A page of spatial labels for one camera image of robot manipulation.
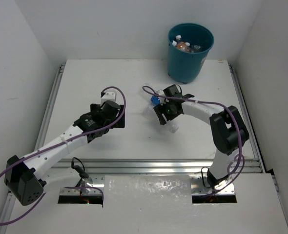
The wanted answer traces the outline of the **clear bottle diagonal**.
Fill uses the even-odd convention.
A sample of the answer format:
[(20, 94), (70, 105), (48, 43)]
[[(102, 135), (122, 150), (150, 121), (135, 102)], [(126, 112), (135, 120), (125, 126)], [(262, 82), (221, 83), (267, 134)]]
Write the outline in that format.
[(155, 111), (153, 110), (153, 107), (154, 106), (152, 104), (147, 105), (147, 107), (143, 111), (143, 116), (153, 124), (157, 131), (168, 131), (171, 133), (175, 133), (179, 129), (179, 124), (175, 120), (167, 120), (165, 125), (161, 125)]

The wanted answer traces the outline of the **clear bottle front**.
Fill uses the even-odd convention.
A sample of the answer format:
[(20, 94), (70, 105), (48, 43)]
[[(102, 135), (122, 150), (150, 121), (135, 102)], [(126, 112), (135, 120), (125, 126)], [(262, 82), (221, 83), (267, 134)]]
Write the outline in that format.
[(199, 45), (192, 45), (192, 46), (191, 46), (191, 52), (192, 52), (192, 53), (202, 52), (202, 47), (199, 46)]

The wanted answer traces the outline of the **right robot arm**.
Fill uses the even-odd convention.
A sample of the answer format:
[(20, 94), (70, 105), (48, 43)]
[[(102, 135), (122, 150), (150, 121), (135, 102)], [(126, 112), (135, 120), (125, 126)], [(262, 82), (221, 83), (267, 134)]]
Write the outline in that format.
[(184, 95), (180, 86), (175, 84), (153, 91), (152, 96), (157, 98), (153, 110), (161, 125), (179, 115), (186, 115), (210, 126), (216, 147), (215, 158), (207, 170), (206, 184), (211, 189), (235, 173), (232, 163), (236, 164), (236, 168), (244, 165), (242, 147), (249, 140), (249, 133), (235, 106), (197, 100), (192, 94)]

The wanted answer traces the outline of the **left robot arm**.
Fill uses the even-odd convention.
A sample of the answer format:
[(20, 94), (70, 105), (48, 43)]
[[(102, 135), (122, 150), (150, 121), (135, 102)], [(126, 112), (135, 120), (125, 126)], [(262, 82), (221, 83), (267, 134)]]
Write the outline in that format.
[(90, 180), (87, 172), (78, 165), (72, 164), (60, 173), (55, 173), (50, 168), (77, 148), (107, 134), (110, 129), (124, 128), (124, 110), (124, 105), (110, 100), (102, 105), (91, 104), (89, 113), (80, 116), (60, 136), (38, 151), (22, 158), (9, 158), (5, 185), (21, 205), (27, 206), (48, 191), (77, 187)]

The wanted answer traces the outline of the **teal plastic bin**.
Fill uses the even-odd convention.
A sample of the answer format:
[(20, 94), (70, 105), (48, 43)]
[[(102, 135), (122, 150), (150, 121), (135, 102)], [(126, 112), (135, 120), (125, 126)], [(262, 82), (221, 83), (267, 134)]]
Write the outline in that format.
[[(171, 43), (177, 35), (183, 42), (202, 47), (202, 52), (192, 53), (177, 49)], [(190, 83), (200, 73), (205, 59), (214, 45), (213, 34), (205, 27), (194, 23), (182, 23), (172, 27), (168, 32), (168, 75), (177, 82)]]

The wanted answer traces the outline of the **blue label bottle back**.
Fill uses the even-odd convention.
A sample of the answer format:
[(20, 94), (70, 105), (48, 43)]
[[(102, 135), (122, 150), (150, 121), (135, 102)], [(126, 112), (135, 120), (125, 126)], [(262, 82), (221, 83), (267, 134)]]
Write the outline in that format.
[(160, 104), (157, 90), (155, 90), (150, 84), (144, 84), (142, 89), (146, 94), (150, 95), (149, 101), (153, 106), (157, 106)]

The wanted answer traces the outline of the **aluminium frame rail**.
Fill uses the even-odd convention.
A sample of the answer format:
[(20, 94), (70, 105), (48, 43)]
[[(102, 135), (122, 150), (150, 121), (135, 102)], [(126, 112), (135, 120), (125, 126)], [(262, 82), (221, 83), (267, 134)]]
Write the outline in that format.
[(66, 190), (48, 192), (32, 211), (16, 202), (8, 234), (286, 234), (288, 227), (270, 174), (261, 163), (241, 90), (225, 60), (207, 60), (184, 93), (197, 99), (236, 106), (250, 139), (243, 147), (245, 169), (229, 189), (234, 203), (194, 204), (197, 173), (212, 163), (210, 127), (194, 117), (176, 119), (171, 133), (156, 117), (147, 117), (148, 84), (173, 84), (164, 60), (70, 59), (57, 89), (43, 133), (46, 142), (66, 130), (101, 90), (120, 88), (126, 97), (126, 125), (76, 150), (94, 183), (104, 187), (104, 203), (59, 204)]

